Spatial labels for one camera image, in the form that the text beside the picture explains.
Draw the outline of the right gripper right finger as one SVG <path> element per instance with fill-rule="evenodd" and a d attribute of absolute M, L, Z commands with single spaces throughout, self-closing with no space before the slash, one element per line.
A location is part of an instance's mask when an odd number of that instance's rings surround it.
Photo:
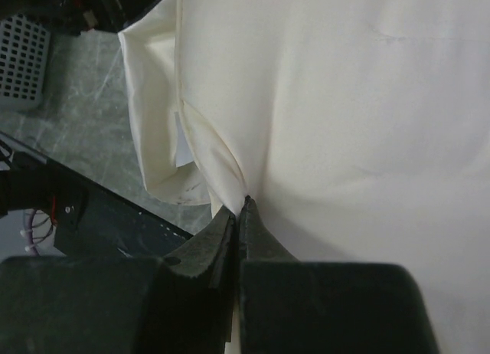
<path fill-rule="evenodd" d="M 437 353 L 416 281 L 394 264 L 301 262 L 252 198 L 238 226 L 244 353 Z"/>

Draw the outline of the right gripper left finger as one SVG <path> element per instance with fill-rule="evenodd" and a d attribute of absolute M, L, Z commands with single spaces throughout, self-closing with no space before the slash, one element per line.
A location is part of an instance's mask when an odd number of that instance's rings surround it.
<path fill-rule="evenodd" d="M 234 215 L 164 257 L 11 257 L 3 353 L 222 353 L 232 337 Z"/>

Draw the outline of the cream pillowcase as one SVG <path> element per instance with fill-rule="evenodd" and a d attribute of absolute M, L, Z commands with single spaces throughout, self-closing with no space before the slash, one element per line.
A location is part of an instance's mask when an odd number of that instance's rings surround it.
<path fill-rule="evenodd" d="M 160 0 L 136 22 L 118 33 L 122 50 L 132 141 L 145 190 L 160 201 L 176 205 L 211 205 L 214 214 L 226 207 L 239 215 L 241 190 L 222 195 L 226 175 L 206 170 L 198 146 L 211 144 L 186 118 L 179 72 L 182 0 Z M 194 161 L 175 164 L 175 113 Z"/>

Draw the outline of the cream pillow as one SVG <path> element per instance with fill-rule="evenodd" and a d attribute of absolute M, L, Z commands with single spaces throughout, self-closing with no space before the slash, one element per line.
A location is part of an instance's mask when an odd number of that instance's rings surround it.
<path fill-rule="evenodd" d="M 489 0 L 177 0 L 175 64 L 214 207 L 404 266 L 441 351 L 489 351 Z"/>

